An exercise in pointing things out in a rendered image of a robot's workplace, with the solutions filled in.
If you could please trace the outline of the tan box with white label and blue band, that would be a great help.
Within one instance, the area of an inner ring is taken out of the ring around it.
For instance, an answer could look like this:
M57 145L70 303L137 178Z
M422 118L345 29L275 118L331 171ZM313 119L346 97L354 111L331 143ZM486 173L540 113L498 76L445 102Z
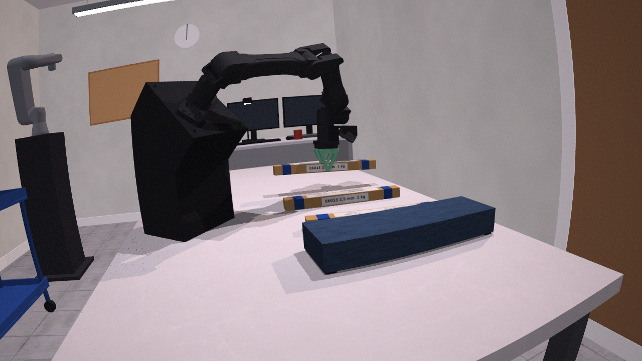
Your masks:
M410 206L410 205L413 205L413 204L406 204L406 205L394 206L394 207L377 208L377 209L359 210L359 211L346 211L346 212L341 212L341 213L311 215L311 216L305 216L305 222L314 221L314 220L323 220L323 219L334 219L334 218L337 218L337 217L344 217L344 216L351 216L351 215L358 215L358 214L365 214L365 213L370 213L370 212L374 212L374 211L382 211L382 210L406 207L406 206Z

